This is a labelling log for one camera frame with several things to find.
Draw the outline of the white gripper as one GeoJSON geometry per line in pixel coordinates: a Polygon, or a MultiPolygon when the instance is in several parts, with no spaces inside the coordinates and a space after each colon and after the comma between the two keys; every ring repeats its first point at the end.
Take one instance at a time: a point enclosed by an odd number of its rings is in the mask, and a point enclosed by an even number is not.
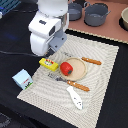
{"type": "Polygon", "coordinates": [[[31,32],[31,50],[38,56],[49,56],[57,52],[67,40],[69,14],[53,17],[37,12],[28,28],[31,32]]]}

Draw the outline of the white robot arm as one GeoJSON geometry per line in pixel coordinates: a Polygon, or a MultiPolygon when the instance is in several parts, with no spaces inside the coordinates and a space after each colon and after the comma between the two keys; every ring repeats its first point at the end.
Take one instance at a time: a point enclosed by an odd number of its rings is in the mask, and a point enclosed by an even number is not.
{"type": "Polygon", "coordinates": [[[38,11],[28,28],[31,50],[38,56],[54,54],[67,39],[68,0],[38,0],[38,11]]]}

